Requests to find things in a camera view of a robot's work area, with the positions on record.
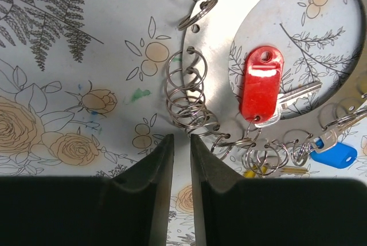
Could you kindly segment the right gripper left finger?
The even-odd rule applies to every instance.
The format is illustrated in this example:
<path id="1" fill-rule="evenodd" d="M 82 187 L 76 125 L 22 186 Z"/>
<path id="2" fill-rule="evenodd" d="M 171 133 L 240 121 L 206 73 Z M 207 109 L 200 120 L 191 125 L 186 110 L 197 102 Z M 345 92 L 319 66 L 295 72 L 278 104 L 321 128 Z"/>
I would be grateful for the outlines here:
<path id="1" fill-rule="evenodd" d="M 2 177 L 2 245 L 165 245 L 174 137 L 114 178 Z"/>

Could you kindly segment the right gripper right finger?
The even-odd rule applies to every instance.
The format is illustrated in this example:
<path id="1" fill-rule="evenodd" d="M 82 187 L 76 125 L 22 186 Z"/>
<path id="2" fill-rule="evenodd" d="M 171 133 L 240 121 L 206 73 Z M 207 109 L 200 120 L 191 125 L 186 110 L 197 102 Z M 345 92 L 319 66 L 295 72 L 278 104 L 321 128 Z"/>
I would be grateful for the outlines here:
<path id="1" fill-rule="evenodd" d="M 365 245 L 366 185 L 244 178 L 190 138 L 197 245 Z"/>

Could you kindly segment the blue key tag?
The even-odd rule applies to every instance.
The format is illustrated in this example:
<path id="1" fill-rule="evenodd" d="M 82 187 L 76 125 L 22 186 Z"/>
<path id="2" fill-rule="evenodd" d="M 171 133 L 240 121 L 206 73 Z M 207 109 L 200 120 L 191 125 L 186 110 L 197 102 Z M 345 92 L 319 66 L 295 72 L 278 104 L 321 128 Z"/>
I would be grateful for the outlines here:
<path id="1" fill-rule="evenodd" d="M 338 142 L 334 147 L 321 153 L 317 153 L 324 146 L 321 139 L 316 141 L 316 148 L 310 153 L 313 161 L 328 165 L 337 169 L 349 167 L 357 158 L 357 150 L 354 147 Z"/>

